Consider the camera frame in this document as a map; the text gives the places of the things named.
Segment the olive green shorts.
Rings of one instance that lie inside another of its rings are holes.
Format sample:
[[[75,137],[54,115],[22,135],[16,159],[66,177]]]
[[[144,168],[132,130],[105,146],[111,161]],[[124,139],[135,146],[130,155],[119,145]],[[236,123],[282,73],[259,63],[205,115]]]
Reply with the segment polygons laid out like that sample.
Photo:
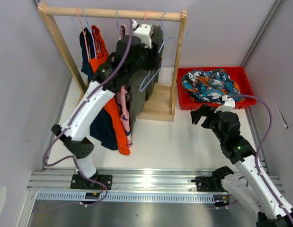
[[[155,73],[156,70],[151,70],[150,74],[148,70],[140,70],[130,78],[131,99],[129,104],[129,123],[131,132],[133,132],[137,116],[139,116],[144,108],[145,101],[148,101],[153,93],[154,85],[156,82],[158,82],[159,79],[159,73],[157,73],[156,77],[142,92],[139,91],[139,87],[146,76],[148,76],[148,78],[145,80],[143,85],[145,85]]]

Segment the blue orange patterned shorts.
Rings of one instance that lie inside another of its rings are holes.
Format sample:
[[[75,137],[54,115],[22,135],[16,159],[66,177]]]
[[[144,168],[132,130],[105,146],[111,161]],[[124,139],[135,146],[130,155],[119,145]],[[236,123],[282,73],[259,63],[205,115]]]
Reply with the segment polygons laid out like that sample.
[[[181,85],[196,102],[220,103],[220,97],[241,94],[238,83],[220,68],[210,71],[194,69],[183,75]]]

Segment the pink shark print shorts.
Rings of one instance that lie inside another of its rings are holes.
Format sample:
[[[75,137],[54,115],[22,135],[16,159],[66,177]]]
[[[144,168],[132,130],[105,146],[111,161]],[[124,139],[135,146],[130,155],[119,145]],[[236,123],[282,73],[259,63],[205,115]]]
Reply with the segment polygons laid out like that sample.
[[[130,116],[129,111],[127,110],[126,106],[126,99],[127,99],[128,91],[126,86],[122,86],[119,92],[119,105],[120,105],[120,119],[125,131],[125,135],[127,138],[127,146],[131,147],[132,144],[132,133],[130,129]]]

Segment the navy blue shorts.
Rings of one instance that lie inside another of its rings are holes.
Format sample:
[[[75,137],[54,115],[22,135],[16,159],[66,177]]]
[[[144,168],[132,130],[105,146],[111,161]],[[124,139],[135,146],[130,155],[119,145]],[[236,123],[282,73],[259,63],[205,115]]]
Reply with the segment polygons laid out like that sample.
[[[88,31],[88,28],[85,27],[84,31],[86,32],[86,39],[88,42],[89,52],[91,57],[95,57],[92,45],[92,38]],[[80,33],[80,46],[81,46],[81,55],[82,55],[82,68],[81,72],[85,73],[88,76],[88,83],[93,79],[93,69],[88,62],[84,37],[82,32]],[[90,125],[89,129],[90,136],[96,138],[101,142],[101,145],[110,150],[118,150],[117,139],[115,135],[115,130],[113,128],[112,119],[109,113],[106,112],[104,108],[101,109],[97,117]]]

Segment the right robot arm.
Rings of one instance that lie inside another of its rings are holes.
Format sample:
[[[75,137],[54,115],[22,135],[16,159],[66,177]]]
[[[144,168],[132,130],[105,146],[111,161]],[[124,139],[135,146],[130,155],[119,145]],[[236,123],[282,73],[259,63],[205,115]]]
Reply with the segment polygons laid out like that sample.
[[[212,172],[211,186],[217,191],[229,192],[249,212],[257,215],[258,227],[293,227],[293,206],[264,171],[251,144],[241,136],[238,115],[208,105],[190,114],[192,124],[205,118],[201,126],[215,134],[224,156],[248,183],[242,183],[229,167],[223,166]]]

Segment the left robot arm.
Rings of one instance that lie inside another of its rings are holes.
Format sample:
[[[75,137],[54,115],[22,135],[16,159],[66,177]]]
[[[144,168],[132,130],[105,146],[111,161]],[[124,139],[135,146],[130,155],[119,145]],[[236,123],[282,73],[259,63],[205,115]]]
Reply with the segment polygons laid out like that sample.
[[[158,44],[151,41],[147,46],[140,38],[128,36],[119,40],[116,51],[101,64],[89,83],[87,92],[70,118],[62,125],[55,124],[51,131],[72,153],[81,184],[93,189],[98,171],[91,159],[94,144],[86,138],[86,132],[105,104],[130,78],[140,70],[154,70],[161,60]]]

